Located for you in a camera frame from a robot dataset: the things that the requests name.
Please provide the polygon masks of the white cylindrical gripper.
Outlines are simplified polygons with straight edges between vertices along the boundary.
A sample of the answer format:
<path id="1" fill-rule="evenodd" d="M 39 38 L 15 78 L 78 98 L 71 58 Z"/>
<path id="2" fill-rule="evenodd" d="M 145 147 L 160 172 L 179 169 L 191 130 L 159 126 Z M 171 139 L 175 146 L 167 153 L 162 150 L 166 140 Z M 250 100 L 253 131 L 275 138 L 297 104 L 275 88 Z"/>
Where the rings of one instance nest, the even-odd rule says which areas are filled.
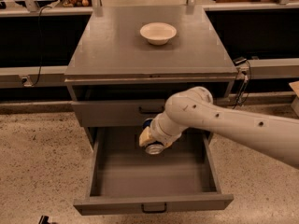
<path id="1" fill-rule="evenodd" d="M 186 126 L 174 122 L 163 112 L 152 120 L 149 128 L 142 131 L 139 136 L 139 145 L 146 147 L 156 140 L 162 143 L 165 148 L 169 148 L 186 129 Z"/>

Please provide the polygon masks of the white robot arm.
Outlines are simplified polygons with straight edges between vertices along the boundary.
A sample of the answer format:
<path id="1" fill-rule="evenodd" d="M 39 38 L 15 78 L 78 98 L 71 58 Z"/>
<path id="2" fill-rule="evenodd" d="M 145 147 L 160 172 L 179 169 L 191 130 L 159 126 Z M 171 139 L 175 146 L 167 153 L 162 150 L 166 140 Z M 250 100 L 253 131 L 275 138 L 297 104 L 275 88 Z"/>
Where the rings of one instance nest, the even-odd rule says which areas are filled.
<path id="1" fill-rule="evenodd" d="M 216 133 L 294 168 L 299 167 L 298 119 L 216 106 L 204 87 L 170 96 L 164 112 L 143 129 L 139 145 L 149 154 L 159 154 L 189 128 Z"/>

